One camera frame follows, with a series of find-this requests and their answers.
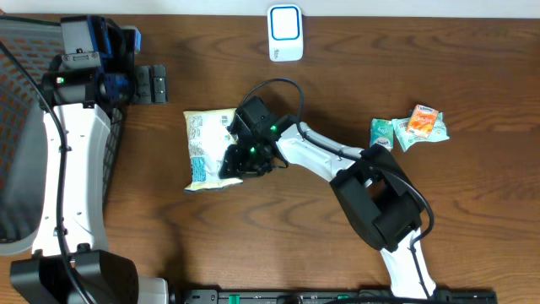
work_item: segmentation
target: wooden table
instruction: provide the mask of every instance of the wooden table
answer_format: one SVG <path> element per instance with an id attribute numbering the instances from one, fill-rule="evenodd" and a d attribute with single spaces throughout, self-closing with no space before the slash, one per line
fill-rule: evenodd
<path id="1" fill-rule="evenodd" d="M 41 16 L 58 20 L 58 16 Z M 132 106 L 105 208 L 115 254 L 181 287 L 358 289 L 389 285 L 332 190 L 291 167 L 222 191 L 191 181 L 185 110 L 235 107 L 273 77 L 305 90 L 305 121 L 367 147 L 370 120 L 416 104 L 445 114 L 451 139 L 392 151 L 436 216 L 423 249 L 439 285 L 540 301 L 540 20 L 306 17 L 299 62 L 268 59 L 263 17 L 113 16 L 143 34 L 138 64 L 167 67 L 170 104 Z M 295 112 L 286 84 L 261 91 Z M 0 300 L 20 302 L 0 259 Z"/>

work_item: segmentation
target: orange snack packet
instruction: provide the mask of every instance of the orange snack packet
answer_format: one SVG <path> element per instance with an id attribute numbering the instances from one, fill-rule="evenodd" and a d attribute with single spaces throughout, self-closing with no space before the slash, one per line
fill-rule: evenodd
<path id="1" fill-rule="evenodd" d="M 427 106 L 416 105 L 408 121 L 407 132 L 421 138 L 428 138 L 435 125 L 439 111 Z"/>

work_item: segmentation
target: green snack packet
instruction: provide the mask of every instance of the green snack packet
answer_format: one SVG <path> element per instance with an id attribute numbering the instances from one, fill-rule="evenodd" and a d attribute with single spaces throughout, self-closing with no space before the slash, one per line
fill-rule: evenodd
<path id="1" fill-rule="evenodd" d="M 442 113 L 439 113 L 433 126 L 433 131 L 428 138 L 421 138 L 412 133 L 407 132 L 408 120 L 410 118 L 392 119 L 391 123 L 394 126 L 394 132 L 396 132 L 397 141 L 402 146 L 403 152 L 407 151 L 410 146 L 417 142 L 431 142 L 436 143 L 443 140 L 450 139 L 446 133 L 446 125 L 442 121 Z"/>
<path id="2" fill-rule="evenodd" d="M 371 121 L 370 147 L 374 144 L 380 144 L 392 151 L 392 148 L 394 148 L 394 129 L 391 121 L 373 118 Z"/>

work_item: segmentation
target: snack bag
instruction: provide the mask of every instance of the snack bag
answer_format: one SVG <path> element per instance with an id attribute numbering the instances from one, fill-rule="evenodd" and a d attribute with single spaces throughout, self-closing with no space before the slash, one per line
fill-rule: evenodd
<path id="1" fill-rule="evenodd" d="M 185 111 L 192 183 L 187 191 L 222 188 L 241 183 L 240 178 L 219 178 L 225 151 L 235 139 L 227 131 L 236 109 Z"/>
<path id="2" fill-rule="evenodd" d="M 408 121 L 407 132 L 421 138 L 428 138 L 435 125 L 439 111 L 427 106 L 416 105 Z"/>
<path id="3" fill-rule="evenodd" d="M 450 139 L 450 137 L 446 133 L 445 123 L 442 121 L 442 113 L 439 113 L 439 115 L 437 116 L 437 119 L 435 120 L 435 125 L 433 126 L 433 130 L 428 138 L 421 138 L 407 132 L 409 120 L 410 118 L 391 120 L 391 124 L 394 127 L 394 133 L 396 134 L 397 141 L 402 146 L 403 152 L 407 151 L 410 146 L 416 144 L 417 142 L 436 143 Z"/>
<path id="4" fill-rule="evenodd" d="M 376 118 L 371 120 L 370 147 L 374 144 L 380 144 L 392 151 L 394 148 L 394 129 L 391 121 Z"/>

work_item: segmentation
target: candy wrapper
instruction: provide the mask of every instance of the candy wrapper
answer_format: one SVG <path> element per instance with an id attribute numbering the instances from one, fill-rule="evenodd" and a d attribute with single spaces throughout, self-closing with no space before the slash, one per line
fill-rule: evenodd
<path id="1" fill-rule="evenodd" d="M 407 132 L 421 138 L 428 138 L 435 126 L 439 111 L 427 106 L 416 105 L 408 121 Z"/>
<path id="2" fill-rule="evenodd" d="M 374 144 L 380 144 L 392 151 L 394 148 L 394 129 L 391 121 L 376 118 L 371 121 L 370 147 Z"/>
<path id="3" fill-rule="evenodd" d="M 446 126 L 445 123 L 442 121 L 442 113 L 439 113 L 439 115 L 437 115 L 433 130 L 431 131 L 431 134 L 428 136 L 428 138 L 422 138 L 407 132 L 409 120 L 410 118 L 391 120 L 391 124 L 394 127 L 394 133 L 396 134 L 397 141 L 399 141 L 399 144 L 402 146 L 403 152 L 407 151 L 410 146 L 418 142 L 436 143 L 450 139 L 450 137 L 446 134 Z"/>

